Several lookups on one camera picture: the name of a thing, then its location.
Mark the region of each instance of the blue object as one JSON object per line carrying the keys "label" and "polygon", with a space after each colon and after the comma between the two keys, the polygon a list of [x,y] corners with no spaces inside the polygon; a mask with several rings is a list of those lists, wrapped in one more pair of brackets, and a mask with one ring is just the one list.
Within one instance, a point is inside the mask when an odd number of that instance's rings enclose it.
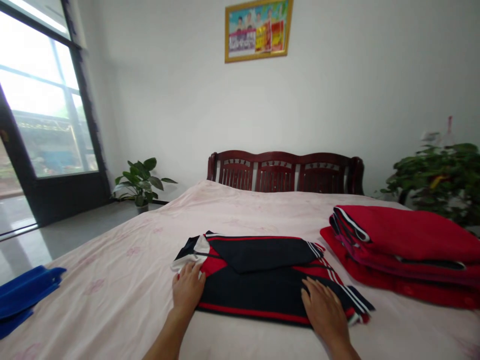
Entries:
{"label": "blue object", "polygon": [[0,339],[3,339],[30,315],[33,307],[60,286],[67,269],[37,266],[0,286]]}

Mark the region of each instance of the folded clothing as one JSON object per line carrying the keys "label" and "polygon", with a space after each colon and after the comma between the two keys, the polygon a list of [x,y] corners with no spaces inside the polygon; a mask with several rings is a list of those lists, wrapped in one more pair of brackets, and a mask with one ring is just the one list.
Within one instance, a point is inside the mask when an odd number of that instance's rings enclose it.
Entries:
{"label": "folded clothing", "polygon": [[325,248],[287,236],[224,236],[208,231],[188,239],[171,268],[201,263],[206,274],[200,311],[310,327],[300,296],[310,276],[338,296],[353,325],[366,323],[374,307],[345,286],[324,258]]}
{"label": "folded clothing", "polygon": [[409,260],[480,260],[480,241],[435,213],[359,205],[338,205],[333,211],[366,249]]}
{"label": "folded clothing", "polygon": [[[363,222],[362,226],[360,226],[350,216],[352,209],[358,218],[361,218],[358,214],[363,211],[370,215],[374,213],[380,215],[380,221],[378,223]],[[383,222],[382,220],[392,214],[391,210],[395,210],[396,218],[405,218],[403,226],[400,226],[400,220],[395,220],[396,226],[401,228],[402,237],[400,238],[398,237],[399,230],[397,227],[386,228],[389,226],[388,221]],[[433,225],[431,223],[423,225],[416,218],[424,219],[425,215],[425,211],[398,210],[379,206],[336,206],[330,217],[330,225],[335,231],[338,240],[346,246],[350,255],[362,265],[414,279],[480,286],[480,257],[471,261],[469,259],[473,258],[462,255],[462,250],[457,251],[455,254],[445,255],[445,258],[440,258],[439,255],[445,253],[445,249],[442,249],[442,246],[449,249],[452,247],[451,244],[456,244],[457,242],[459,244],[467,244],[472,249],[472,252],[475,253],[480,248],[480,241],[465,229],[439,216],[441,221],[433,232],[435,233],[437,228],[446,227],[449,229],[448,233],[453,234],[452,228],[454,228],[456,229],[456,236],[450,238],[449,241],[445,239],[440,240],[439,243],[434,245],[430,236],[425,238],[418,237],[419,233],[422,234],[425,229]],[[412,223],[416,224],[421,230],[413,227]],[[411,245],[414,249],[402,250],[405,244],[409,244],[411,239],[416,241],[416,246]],[[402,244],[392,245],[389,242]],[[415,253],[415,248],[421,249],[422,255],[411,255]]]}
{"label": "folded clothing", "polygon": [[330,216],[329,221],[336,239],[343,243],[351,257],[362,265],[407,278],[470,286],[480,285],[480,264],[466,265],[450,260],[409,260],[372,251],[365,248],[355,236],[349,233],[345,224],[337,218],[335,213]]}
{"label": "folded clothing", "polygon": [[0,286],[0,339],[3,339],[30,315],[33,306],[58,289],[62,267],[46,269],[37,266]]}
{"label": "folded clothing", "polygon": [[480,293],[475,287],[397,276],[362,265],[354,260],[344,243],[336,238],[331,226],[321,229],[320,235],[346,271],[362,284],[445,307],[480,309]]}

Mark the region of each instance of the plant pot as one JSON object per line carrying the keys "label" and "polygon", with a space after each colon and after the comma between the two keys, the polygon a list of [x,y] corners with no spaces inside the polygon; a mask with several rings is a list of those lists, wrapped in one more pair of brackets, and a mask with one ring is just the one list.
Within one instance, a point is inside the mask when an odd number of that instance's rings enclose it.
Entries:
{"label": "plant pot", "polygon": [[138,215],[142,213],[146,213],[149,210],[149,205],[137,206],[136,210],[138,211]]}

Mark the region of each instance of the gold picture frame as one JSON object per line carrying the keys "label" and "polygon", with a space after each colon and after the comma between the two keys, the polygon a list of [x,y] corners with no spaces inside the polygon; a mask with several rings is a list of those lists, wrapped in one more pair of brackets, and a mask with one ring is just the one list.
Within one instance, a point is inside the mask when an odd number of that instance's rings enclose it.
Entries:
{"label": "gold picture frame", "polygon": [[225,8],[225,63],[287,56],[294,0]]}

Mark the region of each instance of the wooden headboard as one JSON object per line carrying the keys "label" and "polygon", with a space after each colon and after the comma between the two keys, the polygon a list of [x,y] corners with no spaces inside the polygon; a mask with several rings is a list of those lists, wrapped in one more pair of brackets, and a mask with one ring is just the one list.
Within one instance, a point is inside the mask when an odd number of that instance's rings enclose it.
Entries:
{"label": "wooden headboard", "polygon": [[270,151],[252,154],[230,150],[208,158],[207,180],[240,190],[252,191],[254,171],[256,192],[276,193],[297,191],[324,194],[363,195],[364,162],[359,157],[346,157],[329,152],[298,156],[288,152]]}

